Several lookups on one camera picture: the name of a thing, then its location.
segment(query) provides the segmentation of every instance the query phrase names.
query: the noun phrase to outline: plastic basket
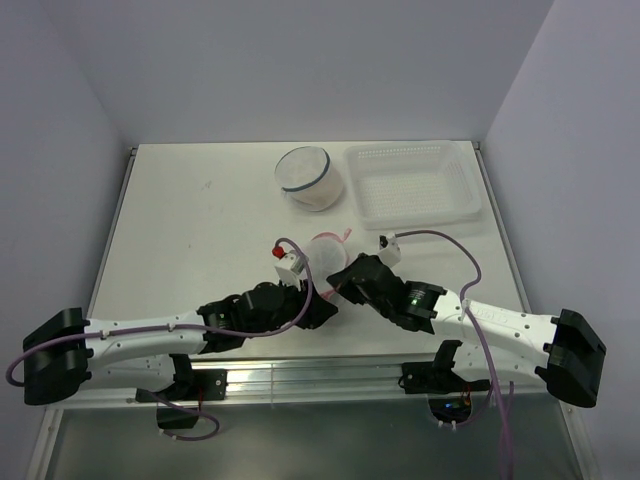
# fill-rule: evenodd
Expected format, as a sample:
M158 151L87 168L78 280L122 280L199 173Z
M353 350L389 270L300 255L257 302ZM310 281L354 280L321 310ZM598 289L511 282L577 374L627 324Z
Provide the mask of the plastic basket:
M453 142L352 147L345 160L356 214L366 229L451 223L481 209L473 172Z

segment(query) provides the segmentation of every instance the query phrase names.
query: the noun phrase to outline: white wall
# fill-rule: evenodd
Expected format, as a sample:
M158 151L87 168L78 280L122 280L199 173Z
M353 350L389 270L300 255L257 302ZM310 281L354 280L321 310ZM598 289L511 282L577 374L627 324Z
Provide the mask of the white wall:
M608 347L584 411L607 479L640 477L640 2L556 0L485 143L534 308Z
M118 132L35 0L0 0L0 155L4 366L58 310L86 307L125 167ZM24 478L41 417L0 382L0 478Z
M552 0L42 0L136 142L482 139Z

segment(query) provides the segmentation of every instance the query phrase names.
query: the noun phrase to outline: plastic lid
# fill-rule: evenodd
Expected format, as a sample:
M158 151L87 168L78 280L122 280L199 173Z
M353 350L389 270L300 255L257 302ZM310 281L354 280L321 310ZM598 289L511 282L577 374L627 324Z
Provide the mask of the plastic lid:
M329 154L320 147L296 148L276 165L276 182L285 192L299 192L318 183L330 163Z

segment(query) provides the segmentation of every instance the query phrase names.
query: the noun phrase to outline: round plastic container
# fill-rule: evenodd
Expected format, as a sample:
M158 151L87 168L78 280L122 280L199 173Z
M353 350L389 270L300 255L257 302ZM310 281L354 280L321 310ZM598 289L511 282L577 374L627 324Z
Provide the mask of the round plastic container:
M347 229L342 238L332 232L321 233L313 237L302 249L309 261L313 285L325 300L335 293L327 282L327 277L343 270L349 264L349 254L343 243L350 233L351 229Z
M331 206L342 193L340 173L320 147L300 147L280 159L276 182L295 205L312 212Z

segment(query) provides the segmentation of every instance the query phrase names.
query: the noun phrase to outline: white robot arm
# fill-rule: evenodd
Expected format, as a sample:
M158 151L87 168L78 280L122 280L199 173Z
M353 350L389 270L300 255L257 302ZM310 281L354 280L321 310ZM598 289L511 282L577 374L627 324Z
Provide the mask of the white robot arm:
M60 312L25 338L25 403L49 404L78 390L124 387L180 400L193 386L189 356L239 348L245 338L294 324L322 326L337 307L301 278L304 259L296 252L278 257L278 285L261 283L196 311L127 322L85 319L80 309ZM531 315L461 301L440 286L402 281L390 269L399 260L396 236L389 234L381 237L377 255L360 254L327 281L348 301L371 305L401 328L445 340L434 361L403 365L407 393L489 389L487 361L468 308L491 346L502 381L542 379L563 401L595 405L606 349L581 315L568 310L557 317ZM8 379L20 384L11 372Z

